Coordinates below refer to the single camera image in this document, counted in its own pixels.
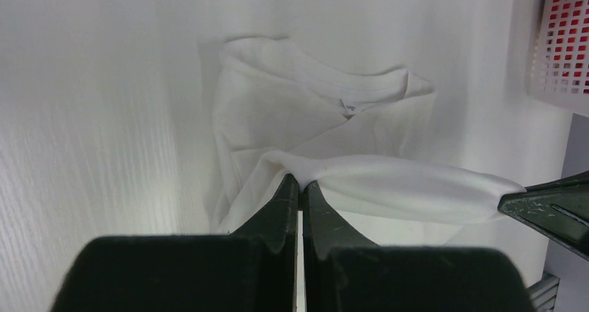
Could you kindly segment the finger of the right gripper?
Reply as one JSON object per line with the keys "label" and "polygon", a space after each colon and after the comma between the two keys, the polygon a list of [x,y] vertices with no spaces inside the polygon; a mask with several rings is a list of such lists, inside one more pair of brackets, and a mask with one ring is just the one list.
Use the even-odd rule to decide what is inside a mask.
{"label": "finger of the right gripper", "polygon": [[497,210],[588,260],[588,172],[504,195]]}

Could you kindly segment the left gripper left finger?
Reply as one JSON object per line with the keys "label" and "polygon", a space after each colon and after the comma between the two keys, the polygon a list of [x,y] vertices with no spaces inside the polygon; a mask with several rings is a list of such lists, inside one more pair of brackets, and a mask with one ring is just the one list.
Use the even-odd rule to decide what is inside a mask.
{"label": "left gripper left finger", "polygon": [[233,232],[261,247],[251,273],[256,276],[254,311],[297,309],[299,184],[287,174],[272,198]]}

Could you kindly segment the white t-shirt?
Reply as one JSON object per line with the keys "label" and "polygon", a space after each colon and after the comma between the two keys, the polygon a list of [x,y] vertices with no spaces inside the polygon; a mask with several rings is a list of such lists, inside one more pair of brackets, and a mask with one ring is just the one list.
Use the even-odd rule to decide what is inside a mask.
{"label": "white t-shirt", "polygon": [[443,245],[498,220],[522,186],[418,161],[434,87],[406,68],[361,76],[313,60],[286,39],[227,42],[213,109],[222,175],[211,226],[230,233],[291,174],[380,245]]}

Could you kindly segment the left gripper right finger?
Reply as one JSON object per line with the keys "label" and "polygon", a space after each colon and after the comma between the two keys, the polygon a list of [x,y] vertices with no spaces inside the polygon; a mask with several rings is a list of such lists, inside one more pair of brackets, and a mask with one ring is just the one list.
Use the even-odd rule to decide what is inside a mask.
{"label": "left gripper right finger", "polygon": [[306,310],[343,311],[341,292],[349,279],[340,257],[377,244],[329,205],[317,181],[305,187],[301,210]]}

